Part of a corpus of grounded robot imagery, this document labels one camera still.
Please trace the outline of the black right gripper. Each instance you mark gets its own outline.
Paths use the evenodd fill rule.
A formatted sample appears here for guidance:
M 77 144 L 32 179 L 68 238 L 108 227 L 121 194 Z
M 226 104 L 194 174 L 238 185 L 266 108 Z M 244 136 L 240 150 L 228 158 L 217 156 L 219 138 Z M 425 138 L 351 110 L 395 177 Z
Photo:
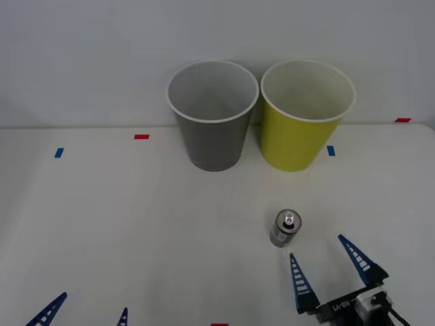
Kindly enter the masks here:
M 342 234 L 338 239 L 345 248 L 362 282 L 366 286 L 335 300 L 320 305 L 320 302 L 305 277 L 293 253 L 290 253 L 290 267 L 294 288 L 295 305 L 298 314 L 314 314 L 320 325 L 381 325 L 385 321 L 382 305 L 375 296 L 385 293 L 380 286 L 389 274 L 373 262 L 359 248 Z

